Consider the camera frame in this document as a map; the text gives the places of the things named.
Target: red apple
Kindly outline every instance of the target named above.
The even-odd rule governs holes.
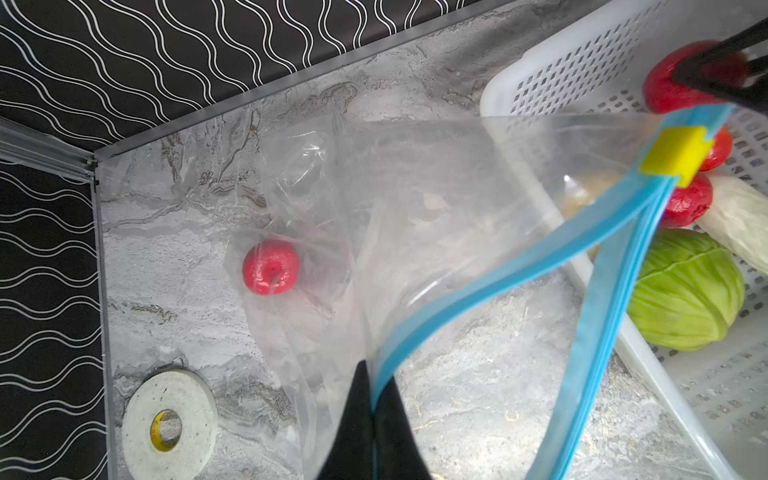
[[[686,188],[676,188],[661,217],[660,227],[682,228],[691,225],[712,205],[712,183],[699,172]]]
[[[299,254],[291,243],[267,240],[246,254],[243,281],[256,295],[279,295],[293,288],[299,269]]]
[[[685,58],[707,50],[717,44],[717,40],[695,41],[673,51],[650,71],[643,84],[643,96],[648,110],[658,114],[690,108],[697,105],[722,104],[725,100],[705,94],[701,91],[681,85],[672,80],[672,72]],[[748,75],[746,55],[734,53],[702,67],[704,75],[723,83],[740,87]]]
[[[712,170],[718,168],[724,164],[730,152],[733,150],[733,137],[730,136],[730,132],[727,128],[723,127],[715,135],[715,145],[710,150],[707,158],[704,159],[704,163],[701,164],[700,171]]]

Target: black panel with wavy lines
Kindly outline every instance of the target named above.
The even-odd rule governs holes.
[[[0,160],[0,478],[107,478],[91,187]]]
[[[0,116],[94,151],[476,1],[0,0]]]

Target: silver metal edge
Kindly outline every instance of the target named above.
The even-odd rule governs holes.
[[[101,230],[101,202],[96,192],[96,183],[91,182],[91,199],[94,205],[94,235],[96,238],[96,254],[98,255],[99,269],[99,301],[101,303],[101,362],[104,366],[104,424],[107,426],[107,478],[117,480],[118,473],[115,470],[117,459],[113,457],[117,453],[117,443],[114,432],[113,408],[113,379],[112,361],[109,350],[109,319],[107,315],[107,283],[106,269],[104,267],[104,232]]]
[[[0,117],[0,155],[53,174],[90,180],[93,154]]]
[[[449,27],[455,23],[459,23],[468,18],[475,17],[476,15],[480,15],[481,13],[485,13],[488,10],[506,5],[513,1],[514,0],[479,0],[479,2],[461,7],[458,10],[446,13],[445,15],[441,15],[438,18],[433,18],[432,20],[428,20],[427,22],[418,24],[414,27],[407,28],[406,30],[398,31],[397,33],[388,37],[380,38],[379,40],[373,41],[367,45],[363,45],[362,47],[350,50],[347,53],[329,58],[328,60],[325,60],[317,65],[313,65],[311,67],[304,68],[303,70],[299,70],[296,73],[272,80],[271,82],[261,85],[260,87],[234,95],[233,97],[229,97],[226,100],[219,101],[205,108],[201,108],[200,110],[196,110],[179,118],[175,118],[162,125],[158,125],[154,128],[150,128],[149,130],[142,131],[131,137],[124,138],[123,140],[117,141],[112,145],[108,145],[107,147],[99,148],[94,152],[94,156],[98,160],[103,160],[105,158],[133,150],[136,147],[148,144],[149,142],[155,141],[158,138],[162,138],[177,131],[183,130],[184,128],[191,127],[192,125],[198,124],[201,121],[217,117],[218,115],[227,113],[228,111],[242,107],[243,105],[277,93],[278,91],[293,87],[304,81],[319,77],[322,74],[326,74],[338,68],[346,67],[347,65],[350,65],[356,61],[363,60],[364,58],[376,55],[385,50],[389,50],[390,48],[400,46],[408,41],[414,40],[424,35],[428,35],[434,31]]]

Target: basket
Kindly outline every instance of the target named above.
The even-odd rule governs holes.
[[[644,111],[641,87],[666,54],[727,38],[768,16],[764,0],[613,0],[497,74],[484,117],[555,111]],[[758,45],[752,58],[768,53]],[[768,118],[736,109],[733,156],[720,169],[768,194]],[[648,345],[625,316],[616,350],[666,406],[715,478],[759,480],[768,471],[768,279],[742,260],[746,302],[725,340],[694,353]],[[572,263],[588,283],[586,256]]]

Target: white vegetable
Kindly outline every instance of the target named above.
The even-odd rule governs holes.
[[[749,265],[768,273],[768,197],[736,177],[708,177],[712,207],[697,223]]]

